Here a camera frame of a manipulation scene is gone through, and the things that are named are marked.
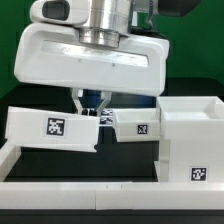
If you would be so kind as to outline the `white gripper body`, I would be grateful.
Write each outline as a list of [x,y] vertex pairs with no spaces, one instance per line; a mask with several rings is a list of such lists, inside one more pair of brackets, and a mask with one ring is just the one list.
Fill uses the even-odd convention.
[[169,41],[140,35],[115,49],[79,42],[79,31],[33,23],[22,33],[14,75],[24,83],[158,96],[165,88]]

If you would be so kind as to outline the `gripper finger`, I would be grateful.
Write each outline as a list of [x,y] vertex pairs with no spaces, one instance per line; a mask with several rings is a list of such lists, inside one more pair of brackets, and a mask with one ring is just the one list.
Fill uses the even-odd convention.
[[98,116],[101,115],[102,111],[106,108],[106,106],[111,101],[112,93],[110,91],[102,91],[100,93],[100,102],[95,107],[96,114]]
[[82,104],[80,102],[80,99],[83,97],[83,90],[79,89],[79,88],[73,88],[71,90],[71,95],[72,95],[73,102],[76,106],[77,113],[81,114],[82,110],[83,110],[83,107],[82,107]]

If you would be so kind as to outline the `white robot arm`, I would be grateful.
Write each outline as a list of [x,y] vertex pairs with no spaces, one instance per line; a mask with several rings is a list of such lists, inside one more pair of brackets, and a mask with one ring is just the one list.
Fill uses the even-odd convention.
[[165,88],[170,43],[145,13],[183,17],[200,0],[35,0],[23,31],[14,75],[24,83],[67,87],[80,113],[85,90],[101,93],[97,114],[114,93],[157,97]]

